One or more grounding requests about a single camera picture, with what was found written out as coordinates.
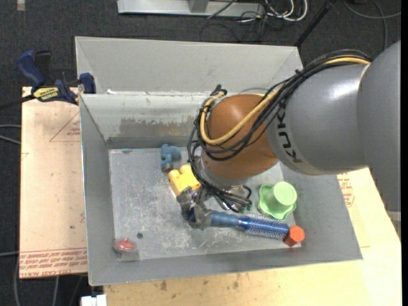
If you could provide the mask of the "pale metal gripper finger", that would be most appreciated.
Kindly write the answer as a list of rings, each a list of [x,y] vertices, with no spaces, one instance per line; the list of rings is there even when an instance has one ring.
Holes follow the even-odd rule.
[[[204,204],[197,204],[194,207],[195,219],[211,219],[212,210],[207,208]]]
[[[197,219],[195,217],[190,217],[187,221],[190,227],[195,230],[204,230],[207,227],[207,220],[205,218]]]

